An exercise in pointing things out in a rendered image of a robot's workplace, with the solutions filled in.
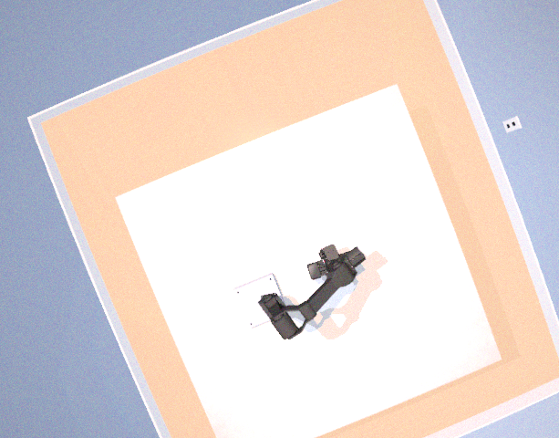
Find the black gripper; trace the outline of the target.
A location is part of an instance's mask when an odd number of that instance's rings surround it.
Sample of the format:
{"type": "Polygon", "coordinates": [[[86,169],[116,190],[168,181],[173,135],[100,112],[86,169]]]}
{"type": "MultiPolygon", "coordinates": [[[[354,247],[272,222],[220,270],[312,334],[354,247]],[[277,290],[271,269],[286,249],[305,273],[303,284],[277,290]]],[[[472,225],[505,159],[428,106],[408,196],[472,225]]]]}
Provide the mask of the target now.
{"type": "Polygon", "coordinates": [[[307,269],[308,269],[310,278],[312,280],[322,278],[321,276],[324,276],[326,274],[326,272],[329,272],[328,267],[333,261],[336,261],[336,259],[333,259],[329,262],[325,261],[325,263],[323,262],[323,260],[319,260],[319,261],[316,261],[314,263],[308,264],[307,269]]]}

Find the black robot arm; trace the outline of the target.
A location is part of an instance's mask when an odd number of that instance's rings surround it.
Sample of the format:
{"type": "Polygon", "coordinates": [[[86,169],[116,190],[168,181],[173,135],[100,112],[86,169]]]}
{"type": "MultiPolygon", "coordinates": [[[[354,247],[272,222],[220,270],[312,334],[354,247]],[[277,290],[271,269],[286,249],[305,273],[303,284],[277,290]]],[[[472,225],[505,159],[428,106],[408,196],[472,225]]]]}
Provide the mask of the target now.
{"type": "Polygon", "coordinates": [[[343,256],[340,256],[334,244],[328,245],[318,253],[321,260],[333,261],[326,274],[326,281],[305,302],[295,306],[285,306],[281,298],[276,294],[262,295],[258,302],[263,312],[271,319],[271,323],[284,339],[292,339],[303,332],[307,322],[316,317],[317,311],[341,287],[347,287],[353,283],[357,276],[357,266],[366,261],[366,256],[356,246],[343,256]],[[305,317],[301,327],[298,327],[287,312],[300,311],[305,317]]]}

